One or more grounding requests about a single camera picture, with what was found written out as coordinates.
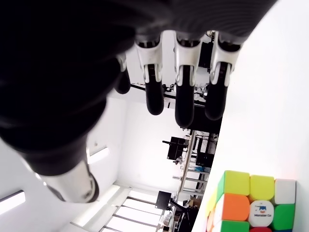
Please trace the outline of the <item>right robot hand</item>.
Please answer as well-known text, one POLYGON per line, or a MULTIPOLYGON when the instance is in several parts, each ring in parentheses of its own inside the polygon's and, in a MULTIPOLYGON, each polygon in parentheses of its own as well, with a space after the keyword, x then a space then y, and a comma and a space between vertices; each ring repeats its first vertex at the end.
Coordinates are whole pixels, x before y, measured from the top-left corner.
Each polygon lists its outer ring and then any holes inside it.
POLYGON ((61 201, 99 195, 86 139, 108 93, 130 89, 135 46, 152 115, 163 111, 162 33, 175 32, 177 124, 194 118, 201 38, 214 34, 205 114, 225 110, 243 43, 273 0, 3 0, 0 3, 0 136, 61 201))

